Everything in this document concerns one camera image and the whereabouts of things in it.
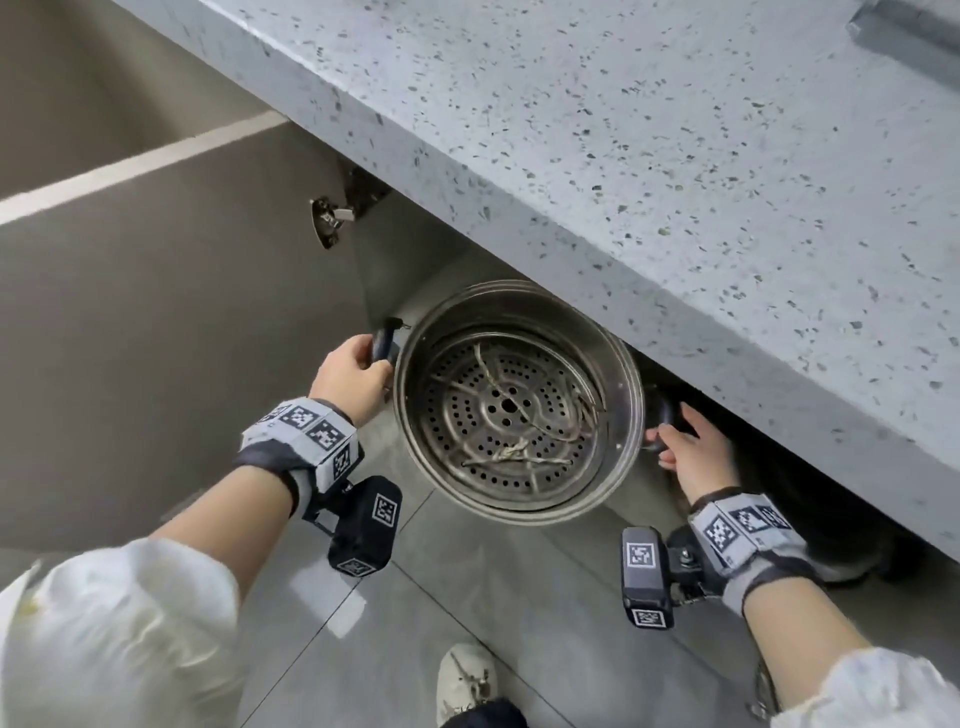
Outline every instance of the white sleeve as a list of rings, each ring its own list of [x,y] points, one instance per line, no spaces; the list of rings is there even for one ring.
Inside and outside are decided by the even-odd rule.
[[[30,578],[0,594],[0,725],[233,725],[239,594],[223,564],[143,539]]]
[[[960,692],[928,660],[889,649],[858,650],[838,662],[820,694],[776,716],[772,728],[948,728]]]

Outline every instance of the perforated metal plate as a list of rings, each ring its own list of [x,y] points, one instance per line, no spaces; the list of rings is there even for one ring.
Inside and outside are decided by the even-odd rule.
[[[566,502],[600,467],[606,416],[595,388],[570,357],[529,333],[474,330],[444,340],[413,400],[435,465],[456,490],[493,507]]]

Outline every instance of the stainless steel pot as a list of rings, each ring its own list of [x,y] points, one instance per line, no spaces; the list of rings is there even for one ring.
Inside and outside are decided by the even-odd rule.
[[[641,449],[645,396],[619,339],[532,282],[495,280],[414,326],[394,407],[438,488],[496,521],[547,525],[620,485]]]

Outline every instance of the white shoe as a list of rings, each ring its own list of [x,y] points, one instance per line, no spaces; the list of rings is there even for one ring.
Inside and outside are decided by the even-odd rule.
[[[499,697],[493,656],[479,644],[455,644],[440,660],[437,725]]]

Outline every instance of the pant leg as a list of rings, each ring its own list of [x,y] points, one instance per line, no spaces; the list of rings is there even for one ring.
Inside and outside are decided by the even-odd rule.
[[[520,709],[505,697],[498,697],[466,713],[452,717],[444,728],[527,728]]]

